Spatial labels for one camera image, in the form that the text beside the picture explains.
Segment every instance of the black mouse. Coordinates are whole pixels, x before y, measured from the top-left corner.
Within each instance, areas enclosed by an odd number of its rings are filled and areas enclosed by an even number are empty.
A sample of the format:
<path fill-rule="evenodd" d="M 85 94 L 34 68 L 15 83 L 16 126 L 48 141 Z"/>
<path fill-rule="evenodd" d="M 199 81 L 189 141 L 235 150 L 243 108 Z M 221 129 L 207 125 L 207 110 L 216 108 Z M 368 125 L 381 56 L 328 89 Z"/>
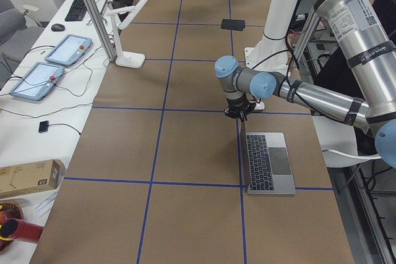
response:
<path fill-rule="evenodd" d="M 62 24 L 54 24 L 51 26 L 52 31 L 64 31 L 64 25 Z"/>

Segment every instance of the black keyboard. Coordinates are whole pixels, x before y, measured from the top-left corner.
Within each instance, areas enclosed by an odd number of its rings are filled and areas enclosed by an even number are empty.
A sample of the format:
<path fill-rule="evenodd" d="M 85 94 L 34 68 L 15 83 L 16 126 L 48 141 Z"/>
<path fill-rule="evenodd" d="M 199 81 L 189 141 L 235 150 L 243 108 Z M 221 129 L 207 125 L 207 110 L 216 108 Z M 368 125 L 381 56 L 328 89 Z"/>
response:
<path fill-rule="evenodd" d="M 73 0 L 72 6 L 64 19 L 67 22 L 71 21 L 81 21 L 84 19 L 85 13 L 87 12 L 87 7 L 83 0 Z"/>
<path fill-rule="evenodd" d="M 250 189 L 253 191 L 273 190 L 272 170 L 267 142 L 264 135 L 247 135 Z"/>

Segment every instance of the laptop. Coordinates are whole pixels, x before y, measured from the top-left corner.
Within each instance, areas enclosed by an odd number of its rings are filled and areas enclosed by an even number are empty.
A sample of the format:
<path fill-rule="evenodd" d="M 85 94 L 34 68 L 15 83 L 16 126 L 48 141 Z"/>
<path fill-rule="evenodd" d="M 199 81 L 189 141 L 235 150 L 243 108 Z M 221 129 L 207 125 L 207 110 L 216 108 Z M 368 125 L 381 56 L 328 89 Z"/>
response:
<path fill-rule="evenodd" d="M 246 132 L 242 122 L 239 141 L 248 194 L 296 193 L 283 133 Z"/>

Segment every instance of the blue tablet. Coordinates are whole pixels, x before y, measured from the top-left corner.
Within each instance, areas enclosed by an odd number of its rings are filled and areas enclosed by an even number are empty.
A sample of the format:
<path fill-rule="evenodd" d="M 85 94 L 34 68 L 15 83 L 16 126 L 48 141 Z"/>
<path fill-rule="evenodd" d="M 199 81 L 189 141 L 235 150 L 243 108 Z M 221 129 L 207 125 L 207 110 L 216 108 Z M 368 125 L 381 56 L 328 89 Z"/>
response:
<path fill-rule="evenodd" d="M 88 51 L 92 39 L 73 34 L 68 34 L 63 40 L 45 57 L 48 62 L 71 66 Z"/>
<path fill-rule="evenodd" d="M 64 73 L 64 67 L 38 62 L 24 75 L 10 95 L 40 101 L 53 89 Z"/>

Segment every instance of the white desk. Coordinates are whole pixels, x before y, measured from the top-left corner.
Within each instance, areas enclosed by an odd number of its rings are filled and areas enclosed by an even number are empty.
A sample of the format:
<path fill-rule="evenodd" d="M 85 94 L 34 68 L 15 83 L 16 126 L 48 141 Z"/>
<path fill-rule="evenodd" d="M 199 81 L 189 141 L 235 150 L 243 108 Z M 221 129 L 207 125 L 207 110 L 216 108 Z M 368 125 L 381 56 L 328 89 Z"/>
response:
<path fill-rule="evenodd" d="M 100 10 L 106 0 L 95 1 Z M 84 20 L 81 22 L 64 21 L 72 2 L 73 0 L 66 0 L 64 2 L 33 47 L 42 45 L 56 46 L 69 33 L 90 37 L 93 41 L 91 48 L 75 66 L 66 69 L 66 72 L 69 72 L 71 69 L 75 70 L 66 74 L 58 83 L 60 87 L 68 88 L 73 93 L 81 95 L 88 82 L 90 71 L 83 65 L 78 65 L 100 47 L 101 43 L 93 24 L 90 22 L 89 25 L 87 25 L 90 20 L 88 13 L 86 13 Z M 107 32 L 111 33 L 110 18 L 107 17 L 106 19 L 108 22 L 105 24 L 105 27 Z M 63 32 L 52 32 L 51 26 L 54 23 L 64 24 L 66 30 Z M 45 61 L 44 57 L 48 54 L 50 49 L 47 49 L 45 53 L 43 53 L 44 50 L 45 48 L 40 48 L 27 54 L 26 58 L 17 68 L 15 75 L 24 75 L 34 63 Z M 83 96 L 77 97 L 59 88 L 55 88 L 46 98 L 37 103 L 22 101 L 13 96 L 6 95 L 0 96 L 0 108 L 14 113 L 39 116 L 78 104 L 89 104 L 97 94 L 101 80 L 105 74 L 106 65 L 108 63 L 106 58 L 104 50 L 99 49 L 85 63 L 85 65 L 92 70 L 92 78 Z M 17 80 L 9 81 L 1 90 L 0 95 L 9 93 L 16 82 Z M 60 159 L 67 168 L 79 140 L 78 133 L 67 126 L 54 126 L 50 127 L 47 132 L 39 134 L 39 122 L 48 120 L 50 124 L 65 123 L 81 131 L 84 128 L 90 108 L 90 105 L 81 106 L 37 119 L 0 111 L 0 168 L 48 159 Z M 59 177 L 58 188 L 63 176 L 64 171 L 61 172 Z M 27 221 L 43 226 L 48 219 L 49 212 L 40 217 L 36 213 L 35 207 L 55 191 L 56 190 L 18 196 L 15 199 L 7 200 L 15 201 L 22 207 L 24 218 Z M 35 244 L 15 241 L 4 255 L 0 255 L 0 262 L 7 264 L 28 263 L 35 248 Z"/>

